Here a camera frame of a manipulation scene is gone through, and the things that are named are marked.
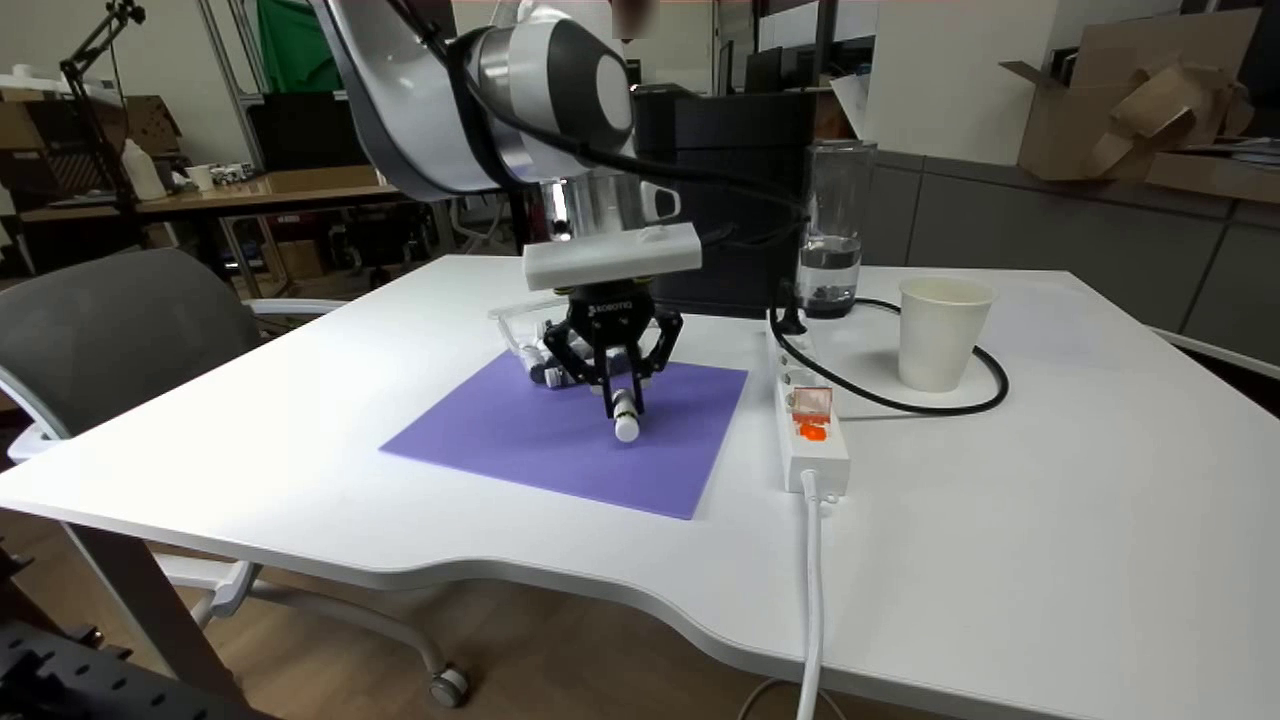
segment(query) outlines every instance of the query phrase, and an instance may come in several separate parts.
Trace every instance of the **white cable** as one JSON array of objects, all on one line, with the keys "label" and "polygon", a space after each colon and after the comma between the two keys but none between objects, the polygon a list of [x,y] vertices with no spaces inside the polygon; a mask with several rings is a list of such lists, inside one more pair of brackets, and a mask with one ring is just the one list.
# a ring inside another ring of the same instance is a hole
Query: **white cable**
[{"label": "white cable", "polygon": [[825,671],[825,547],[818,547],[818,497],[817,471],[800,471],[802,498],[802,678],[797,720],[812,720]]}]

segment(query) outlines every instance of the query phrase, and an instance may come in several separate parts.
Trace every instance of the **white paper cup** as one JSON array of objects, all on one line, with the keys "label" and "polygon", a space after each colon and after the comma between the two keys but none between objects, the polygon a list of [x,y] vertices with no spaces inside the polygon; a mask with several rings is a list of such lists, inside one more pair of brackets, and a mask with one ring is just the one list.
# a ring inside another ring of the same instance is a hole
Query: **white paper cup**
[{"label": "white paper cup", "polygon": [[902,329],[897,372],[909,386],[947,392],[958,383],[972,345],[992,312],[992,290],[964,278],[902,278]]},{"label": "white paper cup", "polygon": [[213,192],[213,163],[190,163],[187,178],[194,185],[201,195]]}]

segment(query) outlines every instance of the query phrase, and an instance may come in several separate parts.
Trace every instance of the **glass jar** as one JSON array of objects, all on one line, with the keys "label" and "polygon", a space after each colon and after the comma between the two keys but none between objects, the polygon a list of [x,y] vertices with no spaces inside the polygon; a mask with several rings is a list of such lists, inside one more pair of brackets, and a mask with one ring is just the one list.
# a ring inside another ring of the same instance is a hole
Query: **glass jar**
[{"label": "glass jar", "polygon": [[818,139],[808,150],[808,226],[797,253],[797,288],[812,318],[848,316],[855,302],[870,170],[874,149],[860,139]]}]

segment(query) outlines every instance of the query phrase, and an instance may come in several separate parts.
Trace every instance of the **office chair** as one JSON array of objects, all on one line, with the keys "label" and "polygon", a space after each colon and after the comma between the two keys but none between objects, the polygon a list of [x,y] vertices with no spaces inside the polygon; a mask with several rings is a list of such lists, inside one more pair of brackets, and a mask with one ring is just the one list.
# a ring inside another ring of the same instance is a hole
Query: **office chair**
[{"label": "office chair", "polygon": [[[24,278],[0,290],[0,392],[33,420],[9,455],[20,464],[250,352],[262,345],[259,318],[308,318],[327,308],[336,298],[238,302],[182,253],[123,253]],[[266,585],[248,560],[157,554],[157,565],[176,587],[209,590],[190,608],[201,627],[232,614],[248,595],[321,613],[406,642],[439,705],[457,706],[467,696],[462,675],[392,614]]]}]

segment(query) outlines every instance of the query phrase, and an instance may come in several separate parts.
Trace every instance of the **white table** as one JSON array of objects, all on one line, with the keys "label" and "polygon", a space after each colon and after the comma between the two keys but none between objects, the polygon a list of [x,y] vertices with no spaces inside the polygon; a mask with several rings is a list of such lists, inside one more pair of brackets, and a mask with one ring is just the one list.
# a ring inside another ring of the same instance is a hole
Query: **white table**
[{"label": "white table", "polygon": [[[869,267],[865,290],[897,296],[899,277]],[[851,409],[869,420],[848,425],[851,497],[825,518],[825,678],[958,717],[1273,717],[1280,425],[1065,270],[974,277],[1013,400],[972,420]],[[623,598],[717,661],[792,675],[800,505],[775,480],[764,372],[694,518],[381,450],[505,349],[486,308],[521,288],[514,261],[439,261],[36,455],[0,505],[381,590],[501,575]],[[838,367],[889,386],[892,329],[855,312]],[[754,367],[764,329],[693,316],[675,356]]]}]

